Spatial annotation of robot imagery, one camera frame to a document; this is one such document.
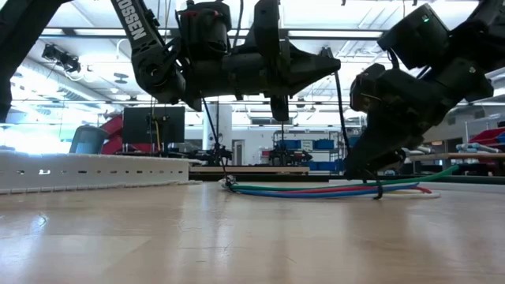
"red cable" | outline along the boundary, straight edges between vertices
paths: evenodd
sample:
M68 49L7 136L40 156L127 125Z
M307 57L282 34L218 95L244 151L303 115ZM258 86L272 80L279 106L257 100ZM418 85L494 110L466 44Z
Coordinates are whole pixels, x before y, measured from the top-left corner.
M304 189L304 190L294 190L294 191L286 191L282 193L327 193L327 192L349 192L349 191L359 191L359 190L367 190L373 189L373 186L354 186L348 188L333 188L333 189ZM415 187L412 189L420 190L423 193L432 193L431 190L425 189L422 187Z

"cable bundle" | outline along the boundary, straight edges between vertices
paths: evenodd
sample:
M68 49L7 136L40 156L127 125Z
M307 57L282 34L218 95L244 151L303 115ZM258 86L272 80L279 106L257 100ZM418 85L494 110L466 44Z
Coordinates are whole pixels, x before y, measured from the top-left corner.
M436 198L440 197L439 193L433 193L429 189L424 189L419 186L420 182L434 181L437 178L445 177L452 174L458 166L453 166L438 174L433 174L426 177L407 178L395 181L382 181L384 186L383 191L387 197L393 198ZM269 196L281 198L339 198L349 196L368 197L378 193L378 185L376 182L355 184L355 185L340 185L340 186L324 186L312 188L278 188L255 185L232 185L227 187L234 192L254 195L254 196Z

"white plastic barrier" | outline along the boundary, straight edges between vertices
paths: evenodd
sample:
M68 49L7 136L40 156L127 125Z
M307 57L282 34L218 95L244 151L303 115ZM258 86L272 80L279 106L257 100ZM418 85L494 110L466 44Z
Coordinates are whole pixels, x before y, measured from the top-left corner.
M189 159L30 155L0 151L0 194L167 185L189 180Z

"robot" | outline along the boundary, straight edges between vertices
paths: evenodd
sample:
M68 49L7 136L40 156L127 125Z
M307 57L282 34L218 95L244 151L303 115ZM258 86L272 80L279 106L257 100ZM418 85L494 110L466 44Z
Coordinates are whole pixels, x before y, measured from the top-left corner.
M10 78L56 13L71 0L8 0L0 11L0 121L12 100ZM201 100L218 95L264 94L272 116L288 119L288 98L322 77L337 73L340 61L298 50L279 37L279 1L259 0L245 43L232 46L230 8L218 0L177 14L179 36L165 43L158 21L143 0L111 0L132 47L137 83L161 103L184 101L201 110ZM398 22L378 41L394 68L374 64L358 74L351 107L368 113L368 127L345 160L346 177L372 178L401 162L401 148L418 146L462 99L492 96L485 74L505 66L503 0L483 0L467 21L449 31L428 5ZM412 77L400 70L423 68Z

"green cable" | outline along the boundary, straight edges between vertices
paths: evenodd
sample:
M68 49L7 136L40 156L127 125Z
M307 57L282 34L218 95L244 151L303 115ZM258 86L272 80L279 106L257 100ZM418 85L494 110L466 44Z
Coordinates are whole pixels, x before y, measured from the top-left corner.
M404 178L400 180L394 181L383 181L381 185L397 185L402 183L415 183L415 182L428 182L435 181L438 178L446 177L451 175L455 170L459 168L458 165L452 166L447 170L443 170L438 174L428 175L426 177L413 177L413 178ZM354 185L327 185L320 187L312 187L312 188L279 188L279 187L268 187L268 186L257 186L257 185L232 185L233 190L266 190L266 191L296 191L296 190L307 190L307 189L337 189L337 188L345 188L345 187L354 187L354 186L375 186L376 182L368 182L368 183L360 183Z

